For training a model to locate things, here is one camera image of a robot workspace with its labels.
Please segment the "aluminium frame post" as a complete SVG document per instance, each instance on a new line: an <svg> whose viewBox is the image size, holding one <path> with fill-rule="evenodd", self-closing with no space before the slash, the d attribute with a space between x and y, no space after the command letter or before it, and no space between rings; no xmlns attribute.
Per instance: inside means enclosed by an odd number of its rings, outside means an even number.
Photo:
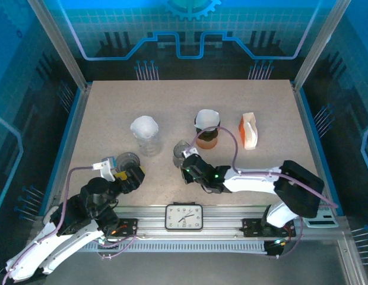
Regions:
<svg viewBox="0 0 368 285"><path fill-rule="evenodd" d="M87 91L87 82L82 74L73 54L71 53L60 29L55 23L51 13L43 0L27 0L32 10L34 11L37 19L48 35L58 55L62 59L65 67L70 73L72 79L76 83L77 87L82 92Z"/></svg>
<svg viewBox="0 0 368 285"><path fill-rule="evenodd" d="M293 90L295 92L300 91L310 72L312 71L315 63L319 59L325 46L330 41L338 23L342 19L342 16L346 12L351 0L336 0L332 7L328 17L326 18L320 32L318 33L309 53L305 57L303 64L301 65L294 81Z"/></svg>

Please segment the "grey desk calculator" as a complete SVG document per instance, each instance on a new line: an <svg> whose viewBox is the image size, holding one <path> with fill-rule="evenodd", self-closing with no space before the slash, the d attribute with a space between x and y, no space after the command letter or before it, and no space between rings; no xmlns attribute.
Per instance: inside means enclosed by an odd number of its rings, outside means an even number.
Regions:
<svg viewBox="0 0 368 285"><path fill-rule="evenodd" d="M316 217L303 218L303 221L308 228L334 229L339 227L331 208L326 205L319 207Z"/></svg>

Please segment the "smoke grey coffee dripper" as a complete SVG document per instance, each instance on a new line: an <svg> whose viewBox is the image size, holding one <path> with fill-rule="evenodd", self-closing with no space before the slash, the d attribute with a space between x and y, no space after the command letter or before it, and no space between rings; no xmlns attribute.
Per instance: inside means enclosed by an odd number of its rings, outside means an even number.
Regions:
<svg viewBox="0 0 368 285"><path fill-rule="evenodd" d="M116 171L118 173L128 170L130 167L141 165L139 157L133 152L125 152L116 158Z"/></svg>

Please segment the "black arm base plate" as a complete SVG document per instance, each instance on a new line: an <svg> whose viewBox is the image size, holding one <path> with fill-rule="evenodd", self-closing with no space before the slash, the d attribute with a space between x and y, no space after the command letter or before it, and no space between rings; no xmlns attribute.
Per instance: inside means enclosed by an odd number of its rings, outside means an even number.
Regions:
<svg viewBox="0 0 368 285"><path fill-rule="evenodd" d="M261 219L258 218L244 218L242 220L242 227L240 231L243 232L246 238L286 238L286 237L296 237L296 230L294 226L294 221L289 221L284 227L278 228L269 223L264 226L261 223Z"/></svg>
<svg viewBox="0 0 368 285"><path fill-rule="evenodd" d="M120 218L117 225L111 230L111 237L127 237L135 235L138 230L138 219Z"/></svg>

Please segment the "clear plastic carafe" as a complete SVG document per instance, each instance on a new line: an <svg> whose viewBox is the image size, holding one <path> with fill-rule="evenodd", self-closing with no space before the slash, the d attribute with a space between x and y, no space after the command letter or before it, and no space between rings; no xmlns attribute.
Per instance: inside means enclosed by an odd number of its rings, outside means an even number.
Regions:
<svg viewBox="0 0 368 285"><path fill-rule="evenodd" d="M137 138L139 151L143 156L154 157L160 154L162 143L158 136L150 138Z"/></svg>

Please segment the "black rectangular analog clock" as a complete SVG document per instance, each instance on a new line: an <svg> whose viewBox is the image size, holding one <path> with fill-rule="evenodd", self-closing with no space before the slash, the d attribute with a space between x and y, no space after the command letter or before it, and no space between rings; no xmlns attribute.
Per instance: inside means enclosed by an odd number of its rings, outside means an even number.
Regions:
<svg viewBox="0 0 368 285"><path fill-rule="evenodd" d="M166 230L202 230L203 207L198 204L170 204L166 206L164 218Z"/></svg>

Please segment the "white paper coffee filter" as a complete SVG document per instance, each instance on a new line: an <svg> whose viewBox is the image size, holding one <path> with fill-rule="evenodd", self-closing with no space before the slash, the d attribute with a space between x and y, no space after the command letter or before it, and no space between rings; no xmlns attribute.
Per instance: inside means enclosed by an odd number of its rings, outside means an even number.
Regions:
<svg viewBox="0 0 368 285"><path fill-rule="evenodd" d="M198 112L194 126L200 130L220 124L220 115L212 109L202 109Z"/></svg>
<svg viewBox="0 0 368 285"><path fill-rule="evenodd" d="M130 129L136 138L150 138L158 133L158 124L150 116L140 116L131 123Z"/></svg>

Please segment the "olive green coffee dripper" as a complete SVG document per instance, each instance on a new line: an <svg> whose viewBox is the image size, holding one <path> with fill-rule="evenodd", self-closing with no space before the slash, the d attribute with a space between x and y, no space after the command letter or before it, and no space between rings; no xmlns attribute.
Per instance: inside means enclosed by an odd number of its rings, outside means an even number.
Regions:
<svg viewBox="0 0 368 285"><path fill-rule="evenodd" d="M219 126L220 125L220 119L219 118L215 118L215 119L201 119L200 117L196 117L194 120L194 126L196 129L196 133L200 133L203 129L205 128L209 128L211 126ZM218 136L218 129L217 128L213 128L213 129L209 129L207 131L204 131L199 137L199 140L203 140L203 141L212 141L213 139L215 139Z"/></svg>

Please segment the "orange coffee filter box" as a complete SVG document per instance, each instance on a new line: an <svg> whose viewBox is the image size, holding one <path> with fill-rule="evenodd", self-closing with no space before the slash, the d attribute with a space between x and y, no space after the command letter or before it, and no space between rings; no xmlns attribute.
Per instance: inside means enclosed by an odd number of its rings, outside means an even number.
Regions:
<svg viewBox="0 0 368 285"><path fill-rule="evenodd" d="M258 143L258 130L253 112L244 113L239 123L239 132L245 150L254 150Z"/></svg>

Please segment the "smoke grey plastic carafe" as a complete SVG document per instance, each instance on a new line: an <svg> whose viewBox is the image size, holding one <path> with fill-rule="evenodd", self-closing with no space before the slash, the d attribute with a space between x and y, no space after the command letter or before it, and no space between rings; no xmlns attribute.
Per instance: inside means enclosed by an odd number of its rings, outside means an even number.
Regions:
<svg viewBox="0 0 368 285"><path fill-rule="evenodd" d="M183 152L189 147L189 144L184 141L180 140L173 149L173 164L180 168L182 167L182 163L184 161Z"/></svg>

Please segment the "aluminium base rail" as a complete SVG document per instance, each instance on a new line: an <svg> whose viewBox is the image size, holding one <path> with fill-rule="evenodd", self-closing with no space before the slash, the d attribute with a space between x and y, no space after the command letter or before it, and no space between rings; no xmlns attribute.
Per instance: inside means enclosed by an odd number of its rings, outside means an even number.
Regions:
<svg viewBox="0 0 368 285"><path fill-rule="evenodd" d="M242 220L261 218L264 206L218 205L204 206L202 230L180 231L165 228L165 206L117 207L122 219L138 219L137 236L155 240L233 240L242 239Z"/></svg>

